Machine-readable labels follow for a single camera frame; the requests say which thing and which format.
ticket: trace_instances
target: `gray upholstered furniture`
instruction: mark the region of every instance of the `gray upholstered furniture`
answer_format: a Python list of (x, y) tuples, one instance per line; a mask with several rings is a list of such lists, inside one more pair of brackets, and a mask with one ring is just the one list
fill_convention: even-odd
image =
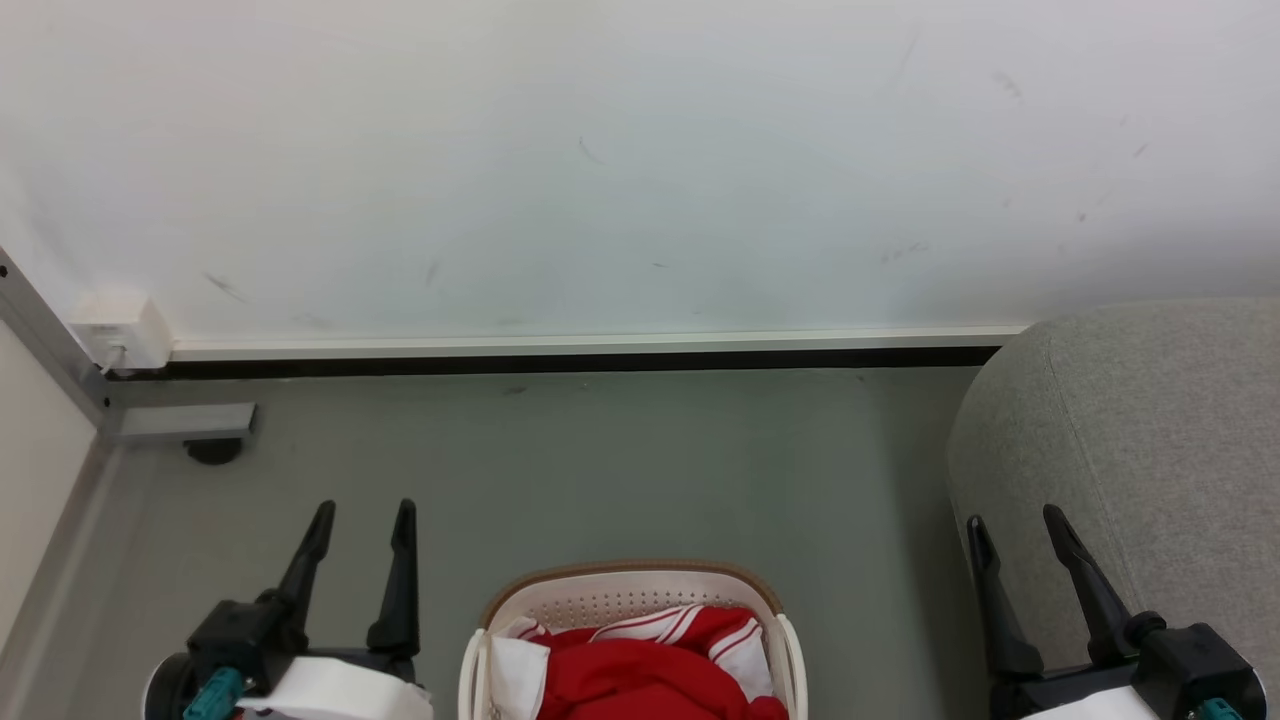
[(1280, 683), (1280, 300), (1041, 323), (983, 368), (948, 454), (956, 515), (986, 519), (1047, 666), (1088, 660), (1053, 502), (1130, 611), (1207, 621)]

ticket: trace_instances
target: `red and white clothing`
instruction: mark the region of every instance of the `red and white clothing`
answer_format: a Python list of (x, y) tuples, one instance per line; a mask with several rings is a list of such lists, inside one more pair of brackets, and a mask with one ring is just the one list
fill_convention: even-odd
[(492, 694), (513, 720), (786, 720), (762, 634), (704, 605), (559, 633), (521, 618), (493, 637)]

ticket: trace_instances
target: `floor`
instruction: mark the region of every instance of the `floor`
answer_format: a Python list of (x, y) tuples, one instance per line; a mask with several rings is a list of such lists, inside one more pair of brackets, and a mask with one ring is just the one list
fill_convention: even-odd
[(279, 580), (338, 502), (308, 633), (358, 646), (397, 502), (419, 507), (419, 680), (454, 716), (463, 647), (504, 583), (622, 557), (736, 562), (778, 592), (810, 716), (978, 719), (975, 603), (943, 447), (975, 369), (740, 370), (133, 384), (134, 404), (252, 400), (221, 468), (129, 451), (141, 500), (69, 717), (133, 717), (155, 664), (224, 597)]

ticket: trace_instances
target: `power outlet box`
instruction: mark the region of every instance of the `power outlet box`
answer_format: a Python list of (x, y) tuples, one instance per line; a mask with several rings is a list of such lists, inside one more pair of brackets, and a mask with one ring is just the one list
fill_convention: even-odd
[(90, 357), (113, 370), (164, 368), (173, 352), (169, 325), (146, 295), (97, 293), (68, 325)]

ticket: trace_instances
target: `wall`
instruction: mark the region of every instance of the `wall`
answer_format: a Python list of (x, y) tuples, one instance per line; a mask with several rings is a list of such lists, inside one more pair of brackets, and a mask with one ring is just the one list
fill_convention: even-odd
[(96, 429), (0, 323), (0, 648)]
[(10, 0), (0, 229), (179, 340), (1280, 292), (1262, 0)]

